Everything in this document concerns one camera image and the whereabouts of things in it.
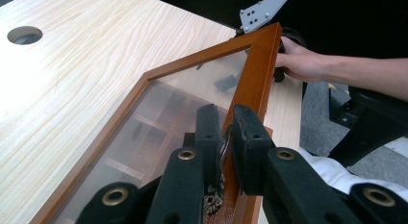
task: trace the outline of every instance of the black chair leg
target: black chair leg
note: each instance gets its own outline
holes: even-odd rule
[[[330,152],[328,158],[338,161],[344,167],[352,166],[375,149],[406,134],[406,126],[364,109],[358,121]]]

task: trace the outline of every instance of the hand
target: hand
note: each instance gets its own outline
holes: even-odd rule
[[[286,53],[278,54],[275,67],[286,67],[286,74],[303,82],[323,81],[324,56],[312,52],[287,37],[282,37]]]

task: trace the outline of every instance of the white sleeve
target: white sleeve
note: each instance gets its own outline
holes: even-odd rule
[[[408,189],[405,187],[387,181],[366,179],[352,175],[335,160],[312,156],[302,148],[299,148],[299,153],[315,169],[324,182],[346,194],[349,194],[354,184],[372,183],[392,190],[408,202]]]

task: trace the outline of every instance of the black machine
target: black machine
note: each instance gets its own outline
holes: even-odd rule
[[[269,223],[408,223],[408,204],[374,184],[349,195],[328,186],[292,149],[276,147],[256,113],[236,105],[232,125],[220,132],[217,107],[197,112],[196,133],[169,157],[165,173],[142,188],[101,188],[78,223],[202,223],[222,206],[222,166],[232,151],[240,188],[264,197]]]

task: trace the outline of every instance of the wooden picture frame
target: wooden picture frame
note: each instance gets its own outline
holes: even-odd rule
[[[264,120],[281,32],[282,30],[279,24],[269,25],[256,32],[232,38],[219,45],[145,72],[81,159],[78,160],[64,178],[63,182],[39,210],[33,222],[47,222],[52,217],[58,206],[103,150],[105,142],[108,141],[108,138],[115,131],[119,122],[130,110],[131,106],[135,103],[149,82],[153,80],[203,62],[209,62],[242,50],[250,49],[242,71],[242,76],[237,85],[222,128],[225,129],[228,124],[231,123],[232,108],[235,104],[242,104],[252,108],[259,115],[260,119]],[[223,206],[216,214],[205,216],[204,222],[251,222],[254,217],[258,216],[258,213],[254,211],[258,210],[255,209],[255,206],[259,206],[260,203],[256,202],[256,197],[239,195],[239,186],[235,176],[232,158],[230,157],[227,157],[224,166],[224,176],[226,181]]]

